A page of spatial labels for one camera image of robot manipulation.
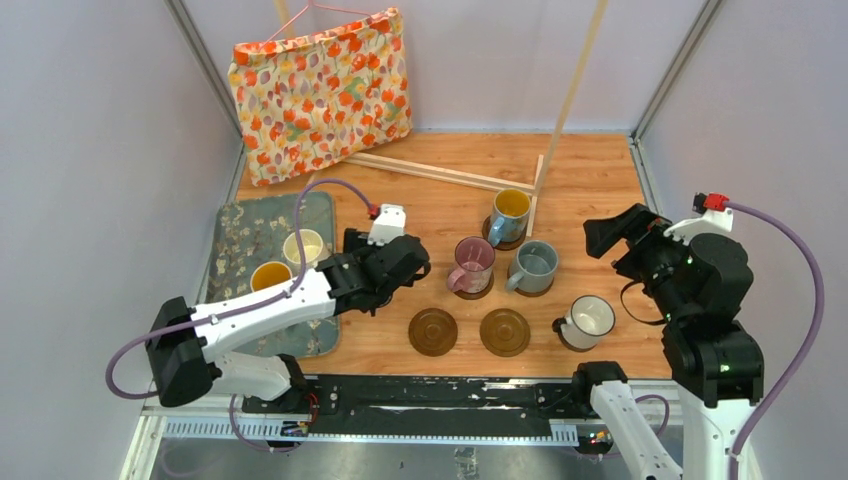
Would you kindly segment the white mug orange inside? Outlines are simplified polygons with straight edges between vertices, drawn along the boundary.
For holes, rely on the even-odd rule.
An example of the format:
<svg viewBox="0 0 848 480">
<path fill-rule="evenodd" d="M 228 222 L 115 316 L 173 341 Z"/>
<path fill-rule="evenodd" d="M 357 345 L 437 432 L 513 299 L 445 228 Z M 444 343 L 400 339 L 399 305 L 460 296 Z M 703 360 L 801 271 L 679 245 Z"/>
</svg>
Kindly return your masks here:
<svg viewBox="0 0 848 480">
<path fill-rule="evenodd" d="M 280 261 L 268 261 L 253 271 L 250 277 L 250 288 L 252 292 L 258 292 L 287 282 L 291 278 L 292 271 L 287 264 Z"/>
</svg>

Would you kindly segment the pink mug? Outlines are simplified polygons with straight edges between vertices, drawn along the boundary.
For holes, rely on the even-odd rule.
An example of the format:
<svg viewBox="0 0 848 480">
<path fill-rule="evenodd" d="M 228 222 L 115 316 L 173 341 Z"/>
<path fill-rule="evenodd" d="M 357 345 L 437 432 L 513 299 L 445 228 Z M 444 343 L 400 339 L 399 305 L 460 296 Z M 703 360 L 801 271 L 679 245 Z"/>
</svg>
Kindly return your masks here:
<svg viewBox="0 0 848 480">
<path fill-rule="evenodd" d="M 470 236 L 461 240 L 454 250 L 454 265 L 446 286 L 454 293 L 464 290 L 474 293 L 482 290 L 493 276 L 496 260 L 495 249 L 479 236 Z"/>
</svg>

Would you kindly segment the white grey mug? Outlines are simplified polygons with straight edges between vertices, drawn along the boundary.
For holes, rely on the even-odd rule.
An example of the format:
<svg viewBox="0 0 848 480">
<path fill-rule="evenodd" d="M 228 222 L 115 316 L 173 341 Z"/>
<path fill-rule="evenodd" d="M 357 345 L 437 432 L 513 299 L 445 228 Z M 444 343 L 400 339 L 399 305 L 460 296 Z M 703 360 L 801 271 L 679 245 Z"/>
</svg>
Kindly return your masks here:
<svg viewBox="0 0 848 480">
<path fill-rule="evenodd" d="M 569 349 L 593 349 L 616 324 L 612 306 L 603 298 L 584 295 L 577 298 L 562 317 L 552 322 L 552 330 Z"/>
</svg>

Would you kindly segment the small dark brown coaster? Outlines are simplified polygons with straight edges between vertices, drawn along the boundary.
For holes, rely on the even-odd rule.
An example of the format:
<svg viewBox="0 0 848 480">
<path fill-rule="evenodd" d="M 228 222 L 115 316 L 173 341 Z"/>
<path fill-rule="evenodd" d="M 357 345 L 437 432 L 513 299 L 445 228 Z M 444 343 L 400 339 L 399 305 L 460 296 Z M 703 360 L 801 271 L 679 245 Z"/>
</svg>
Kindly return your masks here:
<svg viewBox="0 0 848 480">
<path fill-rule="evenodd" d="M 557 332 L 557 337 L 558 337 L 558 339 L 559 339 L 560 343 L 561 343 L 561 344 L 562 344 L 562 345 L 563 345 L 566 349 L 568 349 L 568 350 L 570 350 L 570 351 L 573 351 L 573 352 L 577 352 L 577 353 L 586 353 L 586 352 L 588 352 L 588 351 L 590 351 L 590 350 L 592 350 L 592 349 L 594 348 L 594 347 L 589 347 L 589 348 L 578 348 L 578 347 L 575 347 L 575 346 L 573 346 L 572 344 L 570 344 L 570 343 L 569 343 L 569 342 L 565 339 L 565 337 L 562 335 L 562 333 L 561 333 L 561 332 Z"/>
</svg>

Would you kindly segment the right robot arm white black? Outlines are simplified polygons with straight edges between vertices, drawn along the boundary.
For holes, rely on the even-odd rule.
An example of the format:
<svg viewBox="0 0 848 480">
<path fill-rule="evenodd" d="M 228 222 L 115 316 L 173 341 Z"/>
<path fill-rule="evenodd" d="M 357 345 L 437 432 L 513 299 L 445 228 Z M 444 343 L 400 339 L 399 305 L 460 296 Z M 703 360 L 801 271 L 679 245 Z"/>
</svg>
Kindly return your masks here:
<svg viewBox="0 0 848 480">
<path fill-rule="evenodd" d="M 599 416 L 634 479 L 726 479 L 730 449 L 763 397 L 764 357 L 736 316 L 753 284 L 748 255 L 729 236 L 728 207 L 700 207 L 673 223 L 642 204 L 584 222 L 586 252 L 627 252 L 615 272 L 641 283 L 664 317 L 663 354 L 684 416 L 684 463 L 678 465 L 638 410 L 614 361 L 586 362 L 572 376 L 571 403 Z"/>
</svg>

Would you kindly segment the cream mug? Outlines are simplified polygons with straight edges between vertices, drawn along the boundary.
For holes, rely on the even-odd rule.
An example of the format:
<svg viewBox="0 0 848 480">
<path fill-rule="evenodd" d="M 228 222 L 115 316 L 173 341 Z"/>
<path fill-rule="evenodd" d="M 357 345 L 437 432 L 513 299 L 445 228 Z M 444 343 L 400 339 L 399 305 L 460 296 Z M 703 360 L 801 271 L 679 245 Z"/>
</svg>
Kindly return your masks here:
<svg viewBox="0 0 848 480">
<path fill-rule="evenodd" d="M 300 229 L 297 232 L 292 232 L 286 238 L 282 252 L 285 263 L 294 273 L 301 271 L 301 255 L 297 244 L 297 235 L 300 235 L 302 242 L 306 269 L 314 268 L 320 261 L 329 257 L 327 244 L 318 232 L 311 229 Z"/>
</svg>

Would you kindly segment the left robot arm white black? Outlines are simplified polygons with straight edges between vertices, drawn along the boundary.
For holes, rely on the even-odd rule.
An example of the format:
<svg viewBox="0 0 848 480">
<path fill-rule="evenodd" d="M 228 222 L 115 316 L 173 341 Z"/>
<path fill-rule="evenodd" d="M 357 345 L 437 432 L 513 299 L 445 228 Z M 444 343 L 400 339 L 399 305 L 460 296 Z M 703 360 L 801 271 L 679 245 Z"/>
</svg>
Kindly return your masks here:
<svg viewBox="0 0 848 480">
<path fill-rule="evenodd" d="M 239 347 L 351 310 L 374 314 L 429 271 L 421 240 L 405 234 L 384 246 L 333 254 L 300 278 L 228 301 L 190 307 L 183 297 L 169 299 L 145 342 L 159 402 L 179 407 L 209 393 L 249 395 L 296 412 L 307 389 L 294 358 L 242 354 Z"/>
</svg>

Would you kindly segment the blue mug yellow inside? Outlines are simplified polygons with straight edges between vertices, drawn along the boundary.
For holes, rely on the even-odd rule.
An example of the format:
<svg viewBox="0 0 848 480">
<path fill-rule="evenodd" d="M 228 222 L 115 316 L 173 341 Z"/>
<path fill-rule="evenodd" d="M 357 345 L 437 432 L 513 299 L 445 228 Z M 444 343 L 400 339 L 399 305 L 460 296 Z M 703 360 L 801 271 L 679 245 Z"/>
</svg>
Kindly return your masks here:
<svg viewBox="0 0 848 480">
<path fill-rule="evenodd" d="M 498 192 L 493 201 L 490 214 L 491 226 L 488 242 L 495 246 L 503 242 L 515 241 L 524 228 L 527 228 L 531 207 L 530 197 L 517 189 L 504 189 Z"/>
</svg>

